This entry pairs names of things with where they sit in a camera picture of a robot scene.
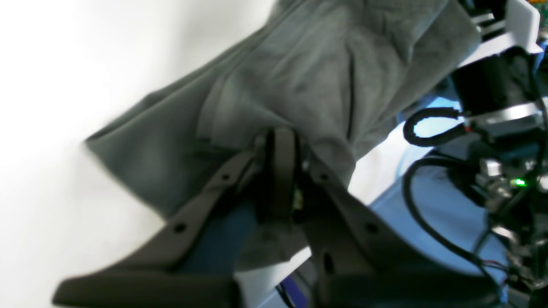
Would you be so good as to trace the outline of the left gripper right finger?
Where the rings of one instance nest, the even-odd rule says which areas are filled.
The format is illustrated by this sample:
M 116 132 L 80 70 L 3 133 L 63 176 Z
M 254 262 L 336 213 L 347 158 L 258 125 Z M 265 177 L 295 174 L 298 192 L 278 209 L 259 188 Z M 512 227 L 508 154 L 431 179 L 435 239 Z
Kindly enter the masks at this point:
M 318 273 L 311 308 L 500 305 L 490 278 L 457 273 L 411 248 L 288 128 L 274 130 L 274 216 L 305 234 Z

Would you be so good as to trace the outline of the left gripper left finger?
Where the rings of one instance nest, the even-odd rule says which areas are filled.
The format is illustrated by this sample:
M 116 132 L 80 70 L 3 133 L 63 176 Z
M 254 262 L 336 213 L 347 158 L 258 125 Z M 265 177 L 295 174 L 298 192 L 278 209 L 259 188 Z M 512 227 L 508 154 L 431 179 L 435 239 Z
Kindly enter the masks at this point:
M 235 266 L 258 226 L 272 134 L 225 162 L 150 240 L 114 265 L 65 279 L 63 308 L 244 308 Z

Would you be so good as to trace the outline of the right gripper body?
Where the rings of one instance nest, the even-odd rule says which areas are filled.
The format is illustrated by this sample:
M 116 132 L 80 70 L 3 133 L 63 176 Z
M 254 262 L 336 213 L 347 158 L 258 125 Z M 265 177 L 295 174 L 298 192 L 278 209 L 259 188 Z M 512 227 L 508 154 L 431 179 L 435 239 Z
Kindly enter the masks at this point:
M 496 18 L 492 10 L 472 13 L 471 20 L 482 37 L 482 43 L 460 62 L 459 68 L 499 55 L 512 47 L 520 47 L 528 54 L 542 52 L 537 44 L 542 14 L 526 0 L 508 0 L 505 9 L 502 18 Z

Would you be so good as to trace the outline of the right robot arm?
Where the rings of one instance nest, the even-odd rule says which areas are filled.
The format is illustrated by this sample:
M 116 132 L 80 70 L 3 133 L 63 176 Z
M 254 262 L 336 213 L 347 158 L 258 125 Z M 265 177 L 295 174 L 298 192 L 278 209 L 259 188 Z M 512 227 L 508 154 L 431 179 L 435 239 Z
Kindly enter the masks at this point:
M 428 108 L 407 119 L 405 140 L 422 148 L 476 134 L 465 159 L 427 156 L 406 171 L 402 190 L 413 219 L 438 243 L 484 270 L 489 235 L 506 248 L 511 294 L 528 308 L 547 306 L 547 111 L 534 77 L 541 15 L 526 0 L 461 0 L 482 38 L 451 74 L 461 111 Z M 457 185 L 487 212 L 472 252 L 459 248 L 423 218 L 411 191 L 423 166 L 446 167 Z

